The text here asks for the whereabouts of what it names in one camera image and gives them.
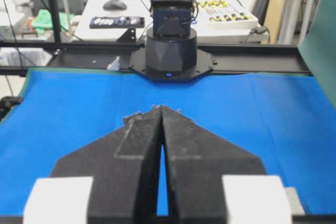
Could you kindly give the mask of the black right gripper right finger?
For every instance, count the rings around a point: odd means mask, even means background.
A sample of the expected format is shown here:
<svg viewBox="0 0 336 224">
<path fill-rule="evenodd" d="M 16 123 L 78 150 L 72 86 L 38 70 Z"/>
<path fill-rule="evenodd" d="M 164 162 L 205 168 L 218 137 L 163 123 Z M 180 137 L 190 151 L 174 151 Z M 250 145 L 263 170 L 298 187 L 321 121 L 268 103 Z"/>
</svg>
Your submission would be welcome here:
<svg viewBox="0 0 336 224">
<path fill-rule="evenodd" d="M 175 223 L 226 223 L 223 175 L 265 175 L 256 155 L 161 107 L 170 216 Z"/>
</svg>

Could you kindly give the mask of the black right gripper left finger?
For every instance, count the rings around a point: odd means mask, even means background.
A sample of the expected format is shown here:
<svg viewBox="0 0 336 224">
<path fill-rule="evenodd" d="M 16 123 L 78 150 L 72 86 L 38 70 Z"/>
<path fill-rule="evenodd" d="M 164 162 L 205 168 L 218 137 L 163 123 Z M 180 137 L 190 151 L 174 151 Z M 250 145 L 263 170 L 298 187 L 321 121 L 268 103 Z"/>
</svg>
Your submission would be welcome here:
<svg viewBox="0 0 336 224">
<path fill-rule="evenodd" d="M 135 114 L 124 126 L 60 158 L 51 177 L 91 176 L 88 223 L 148 223 L 158 199 L 161 110 Z"/>
</svg>

